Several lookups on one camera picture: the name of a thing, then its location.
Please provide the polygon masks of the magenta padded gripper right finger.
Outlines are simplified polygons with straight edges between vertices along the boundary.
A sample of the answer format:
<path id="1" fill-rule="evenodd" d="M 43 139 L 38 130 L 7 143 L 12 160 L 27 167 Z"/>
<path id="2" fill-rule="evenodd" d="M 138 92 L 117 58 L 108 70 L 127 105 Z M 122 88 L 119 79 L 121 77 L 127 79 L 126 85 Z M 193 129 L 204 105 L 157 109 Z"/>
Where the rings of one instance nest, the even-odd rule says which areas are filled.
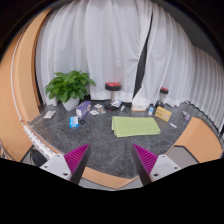
<path id="1" fill-rule="evenodd" d="M 162 154 L 157 156 L 153 152 L 136 144 L 132 145 L 131 154 L 144 186 L 181 169 L 167 155 Z"/>

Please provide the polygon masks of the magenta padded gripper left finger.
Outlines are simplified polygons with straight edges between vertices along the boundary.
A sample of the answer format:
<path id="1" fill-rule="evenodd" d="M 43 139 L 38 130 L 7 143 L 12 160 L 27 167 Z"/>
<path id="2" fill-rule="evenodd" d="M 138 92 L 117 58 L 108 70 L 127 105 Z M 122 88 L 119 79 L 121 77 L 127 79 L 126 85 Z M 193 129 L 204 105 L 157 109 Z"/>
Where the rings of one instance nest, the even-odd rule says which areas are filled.
<path id="1" fill-rule="evenodd" d="M 85 144 L 65 155 L 56 154 L 41 169 L 78 185 L 90 154 L 91 146 Z"/>

